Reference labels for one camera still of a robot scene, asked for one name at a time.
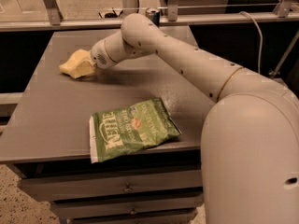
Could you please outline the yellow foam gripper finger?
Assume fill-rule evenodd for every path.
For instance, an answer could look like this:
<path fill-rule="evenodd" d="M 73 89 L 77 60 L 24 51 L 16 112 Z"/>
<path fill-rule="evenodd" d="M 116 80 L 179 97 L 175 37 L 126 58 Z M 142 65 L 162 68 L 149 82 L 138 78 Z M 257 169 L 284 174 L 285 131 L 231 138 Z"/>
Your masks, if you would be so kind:
<path fill-rule="evenodd" d="M 83 62 L 90 63 L 91 61 L 91 54 L 89 51 L 78 49 L 70 56 L 67 62 L 70 67 L 75 67 Z"/>
<path fill-rule="evenodd" d="M 72 78 L 85 77 L 93 74 L 95 71 L 95 63 L 83 62 L 75 67 L 70 68 L 69 75 Z"/>

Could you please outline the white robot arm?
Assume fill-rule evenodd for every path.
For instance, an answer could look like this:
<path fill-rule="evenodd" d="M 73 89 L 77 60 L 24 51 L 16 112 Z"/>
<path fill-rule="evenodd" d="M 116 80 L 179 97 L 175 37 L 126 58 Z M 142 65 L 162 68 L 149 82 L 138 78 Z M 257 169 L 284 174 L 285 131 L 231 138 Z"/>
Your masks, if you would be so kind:
<path fill-rule="evenodd" d="M 166 35 L 141 14 L 70 58 L 71 77 L 153 53 L 214 106 L 201 135 L 206 224 L 299 224 L 299 100 L 287 87 Z"/>

